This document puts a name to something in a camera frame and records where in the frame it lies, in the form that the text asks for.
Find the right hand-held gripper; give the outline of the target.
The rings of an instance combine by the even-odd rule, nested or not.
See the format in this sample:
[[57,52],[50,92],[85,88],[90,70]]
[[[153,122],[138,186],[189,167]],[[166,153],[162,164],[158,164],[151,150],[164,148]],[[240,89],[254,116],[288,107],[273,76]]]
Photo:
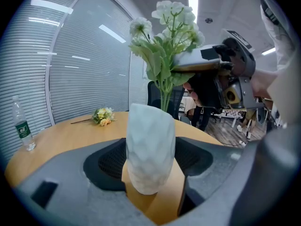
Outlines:
[[234,30],[222,29],[220,45],[205,45],[174,56],[173,71],[198,73],[218,70],[217,85],[224,109],[263,108],[253,95],[251,78],[256,69],[254,48]]

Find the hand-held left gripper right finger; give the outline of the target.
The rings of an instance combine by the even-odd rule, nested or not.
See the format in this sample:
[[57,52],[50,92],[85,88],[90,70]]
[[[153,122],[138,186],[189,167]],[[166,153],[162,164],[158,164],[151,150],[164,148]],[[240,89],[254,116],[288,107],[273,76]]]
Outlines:
[[223,199],[227,179],[244,150],[177,137],[175,159],[184,185],[171,226],[229,226],[233,203]]

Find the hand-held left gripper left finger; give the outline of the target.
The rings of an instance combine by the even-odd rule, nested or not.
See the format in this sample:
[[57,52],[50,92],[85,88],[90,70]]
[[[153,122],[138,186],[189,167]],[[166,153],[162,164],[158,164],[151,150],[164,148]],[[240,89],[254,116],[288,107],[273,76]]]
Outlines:
[[69,150],[27,176],[16,191],[63,225],[151,226],[128,199],[124,138]]

